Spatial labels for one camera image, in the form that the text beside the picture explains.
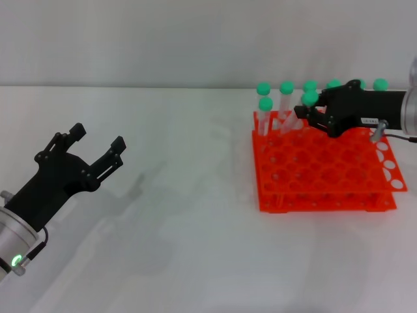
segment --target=green led light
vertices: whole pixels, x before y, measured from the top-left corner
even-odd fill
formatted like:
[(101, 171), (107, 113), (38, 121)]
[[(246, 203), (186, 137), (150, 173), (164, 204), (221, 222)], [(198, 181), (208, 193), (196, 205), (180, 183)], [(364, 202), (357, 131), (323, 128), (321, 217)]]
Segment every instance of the green led light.
[(12, 266), (13, 267), (16, 266), (20, 262), (21, 259), (22, 259), (22, 256), (20, 254), (15, 256), (12, 260)]

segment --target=test tube rack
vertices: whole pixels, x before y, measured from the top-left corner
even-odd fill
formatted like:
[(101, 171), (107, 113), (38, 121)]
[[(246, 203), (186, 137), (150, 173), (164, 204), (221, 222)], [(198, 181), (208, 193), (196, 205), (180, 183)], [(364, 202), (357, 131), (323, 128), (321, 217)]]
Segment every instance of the test tube rack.
[(272, 111), (268, 134), (258, 135), (253, 113), (253, 152), (259, 209), (294, 211), (369, 211), (396, 209), (393, 192), (407, 186), (386, 138), (369, 141), (370, 129), (353, 128), (338, 138), (311, 128), (280, 134)]

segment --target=cable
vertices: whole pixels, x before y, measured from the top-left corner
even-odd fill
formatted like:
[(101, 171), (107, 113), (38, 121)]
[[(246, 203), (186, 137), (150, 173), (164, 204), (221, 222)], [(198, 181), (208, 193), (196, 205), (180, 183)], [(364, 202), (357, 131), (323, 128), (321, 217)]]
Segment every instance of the cable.
[(45, 232), (45, 240), (44, 240), (44, 243), (45, 243), (45, 245), (46, 245), (46, 243), (48, 243), (48, 239), (50, 238), (50, 236), (49, 236), (49, 234), (48, 234), (48, 230), (46, 229), (46, 227), (45, 227), (45, 226), (43, 227), (43, 230), (44, 230), (44, 232)]
[(417, 137), (403, 137), (403, 136), (398, 136), (398, 135), (394, 135), (394, 134), (384, 134), (384, 137), (393, 137), (393, 138), (398, 138), (398, 139), (402, 139), (402, 140), (407, 140), (408, 142), (412, 142), (412, 143), (417, 143)]
[(42, 251), (43, 248), (45, 248), (46, 243), (48, 242), (48, 239), (50, 238), (46, 227), (43, 227), (43, 230), (45, 232), (45, 240), (41, 242), (39, 245), (37, 245), (36, 247), (34, 247), (34, 249), (26, 255), (26, 258), (28, 258), (31, 261), (39, 254), (40, 251)]

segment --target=label sticker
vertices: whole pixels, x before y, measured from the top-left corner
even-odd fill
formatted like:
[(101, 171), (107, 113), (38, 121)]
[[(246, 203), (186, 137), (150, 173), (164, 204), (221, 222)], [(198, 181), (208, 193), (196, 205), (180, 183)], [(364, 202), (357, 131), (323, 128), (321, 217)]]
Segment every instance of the label sticker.
[(379, 123), (378, 119), (372, 119), (370, 117), (362, 117), (360, 120), (362, 121), (362, 124), (375, 124), (375, 125), (377, 125)]

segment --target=green test tube cap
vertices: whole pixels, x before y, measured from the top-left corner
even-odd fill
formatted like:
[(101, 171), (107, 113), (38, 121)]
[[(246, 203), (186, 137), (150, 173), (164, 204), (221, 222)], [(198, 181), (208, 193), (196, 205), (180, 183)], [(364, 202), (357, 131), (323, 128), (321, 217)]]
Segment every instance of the green test tube cap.
[(317, 82), (315, 80), (308, 80), (302, 86), (302, 90), (306, 93), (307, 91), (315, 91), (317, 89)]
[(283, 82), (280, 85), (280, 91), (283, 95), (290, 95), (294, 92), (294, 83), (290, 81)]
[(319, 94), (315, 91), (307, 91), (301, 97), (301, 102), (308, 108), (312, 107), (319, 100)]
[(256, 92), (260, 96), (267, 96), (271, 92), (271, 85), (269, 83), (259, 83)]
[(331, 80), (327, 83), (326, 88), (334, 88), (341, 86), (341, 82), (339, 80)]
[(259, 110), (263, 112), (269, 112), (272, 110), (272, 107), (274, 106), (274, 101), (270, 97), (262, 98), (259, 101)]
[(373, 90), (375, 91), (386, 91), (388, 90), (388, 80), (384, 78), (377, 78), (373, 82)]

